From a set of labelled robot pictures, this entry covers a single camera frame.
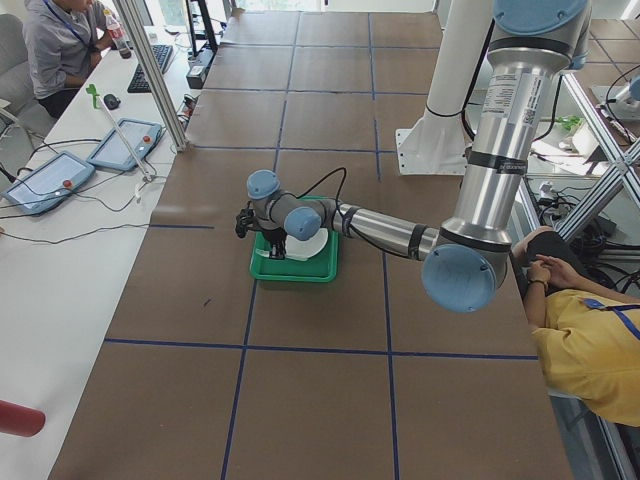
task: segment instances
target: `hand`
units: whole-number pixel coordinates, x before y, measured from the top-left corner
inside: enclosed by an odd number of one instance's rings
[[[549,280],[551,279],[551,272],[549,271],[549,268],[544,265],[542,260],[538,260],[529,266],[527,278],[529,280],[542,280],[545,283],[549,283]]]
[[[577,288],[584,277],[564,260],[547,255],[536,255],[538,261],[542,263],[549,271],[549,282],[558,288]]]
[[[93,52],[89,61],[89,69],[93,71],[93,69],[96,68],[100,63],[100,60],[102,60],[102,55],[100,54],[100,52]]]

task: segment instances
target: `wristband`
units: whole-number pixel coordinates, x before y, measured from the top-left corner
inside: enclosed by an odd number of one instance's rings
[[[529,280],[529,285],[532,283],[541,283],[544,286],[544,293],[547,293],[547,290],[549,289],[549,284],[547,282],[540,280],[539,278],[534,278],[533,280]]]

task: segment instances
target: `blue strap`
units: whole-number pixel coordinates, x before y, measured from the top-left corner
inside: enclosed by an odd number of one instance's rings
[[[67,27],[67,30],[69,30],[71,33],[73,33],[73,35],[80,40],[80,42],[87,47],[88,49],[91,49],[90,45],[87,44],[87,42],[85,42],[82,37],[80,36],[80,34],[78,32],[75,31],[75,29],[69,24],[69,22],[67,22],[64,18],[62,18],[60,15],[58,15],[58,12],[56,12],[53,7],[51,6],[51,4],[49,3],[49,0],[44,0],[45,5],[47,6],[47,8],[51,11],[51,13],[53,13],[56,18],[58,20],[60,20],[65,27]]]
[[[636,327],[633,324],[633,322],[629,317],[627,317],[624,313],[622,313],[625,310],[637,310],[640,308],[640,305],[631,304],[631,305],[617,305],[615,307],[607,307],[606,305],[603,305],[602,303],[600,303],[598,300],[594,298],[584,298],[582,299],[582,302],[587,307],[594,310],[608,310],[608,311],[614,312],[618,316],[618,318],[620,318],[624,326],[627,327],[627,330],[629,330],[634,337],[640,340],[640,330],[638,330],[638,327]]]

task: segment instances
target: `yellow shirt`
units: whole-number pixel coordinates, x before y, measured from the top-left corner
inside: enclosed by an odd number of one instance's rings
[[[615,312],[591,310],[583,298],[624,305],[578,290],[547,298],[546,328],[533,331],[547,383],[610,422],[640,426],[640,340]],[[640,328],[640,310],[624,314]]]

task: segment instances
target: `white desk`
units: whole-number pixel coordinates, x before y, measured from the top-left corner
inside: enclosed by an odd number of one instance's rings
[[[174,55],[177,57],[164,78],[178,108],[183,95],[192,92],[185,78],[186,52],[174,47]],[[113,93],[122,100],[113,111],[117,118],[161,123],[151,94],[126,93],[136,65],[135,56],[123,60],[117,52],[109,52],[87,83],[94,83],[102,95]],[[102,138],[110,129],[108,118],[93,109],[90,95],[81,90],[46,141]],[[55,148],[86,157],[94,147]],[[29,166],[39,166],[51,156],[53,152],[43,149]],[[148,160],[158,175],[166,176],[173,159],[171,139],[165,135]],[[113,175],[98,171],[84,188]],[[86,195],[120,207],[131,198],[141,178],[135,169]],[[58,240],[100,227],[146,224],[163,181],[160,178],[147,185],[141,201],[120,213],[110,212],[96,201],[72,197],[41,217],[0,220],[0,226],[12,235]],[[6,200],[0,202],[0,206],[6,205]],[[0,216],[20,213],[15,207],[0,209]],[[0,399],[47,415],[43,430],[34,437],[0,434],[0,478],[47,478],[144,234],[144,228],[121,228],[60,245],[0,237]]]

